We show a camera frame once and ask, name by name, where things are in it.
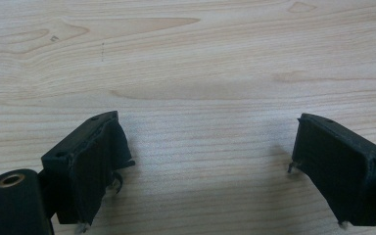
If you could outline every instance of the black object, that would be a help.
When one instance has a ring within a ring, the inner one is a hole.
[[[376,145],[337,122],[302,114],[292,166],[309,176],[339,223],[376,225]]]
[[[118,113],[88,119],[42,158],[37,174],[18,169],[0,175],[0,234],[53,234],[60,223],[91,224],[117,169],[135,165]]]

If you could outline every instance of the hole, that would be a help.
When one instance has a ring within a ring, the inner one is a hole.
[[[15,173],[6,176],[0,181],[0,188],[8,188],[21,183],[25,179],[25,175]]]
[[[56,157],[59,158],[59,157],[62,157],[62,156],[64,156],[64,155],[66,155],[66,154],[67,154],[67,152],[58,152],[58,153],[56,154]]]

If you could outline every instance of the light wood surface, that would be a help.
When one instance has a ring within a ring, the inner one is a hole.
[[[376,1],[0,1],[0,174],[111,110],[137,166],[86,234],[376,234],[286,173],[303,112],[376,143]]]

